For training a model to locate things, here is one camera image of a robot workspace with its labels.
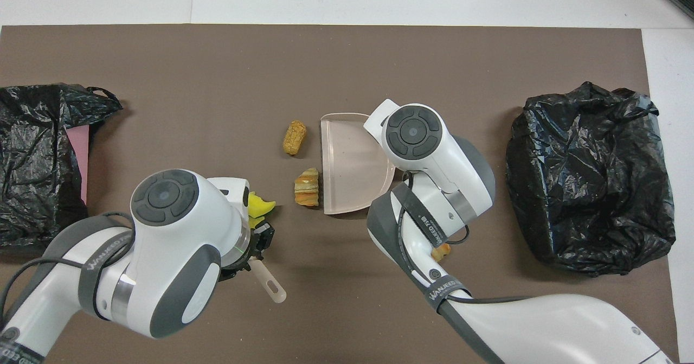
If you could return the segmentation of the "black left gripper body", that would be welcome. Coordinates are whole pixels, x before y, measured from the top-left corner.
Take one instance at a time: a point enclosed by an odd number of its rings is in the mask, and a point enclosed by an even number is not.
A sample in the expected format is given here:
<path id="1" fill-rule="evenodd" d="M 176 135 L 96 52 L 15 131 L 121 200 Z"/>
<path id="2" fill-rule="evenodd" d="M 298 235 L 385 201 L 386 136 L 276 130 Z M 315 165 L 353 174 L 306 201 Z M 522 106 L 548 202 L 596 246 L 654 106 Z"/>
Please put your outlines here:
<path id="1" fill-rule="evenodd" d="M 241 228 L 241 237 L 236 241 L 232 250 L 221 258 L 219 280 L 224 282 L 246 270 L 252 271 L 251 260 L 263 260 L 263 251 L 269 248 L 275 230 L 266 220 L 260 221 L 256 228 Z"/>

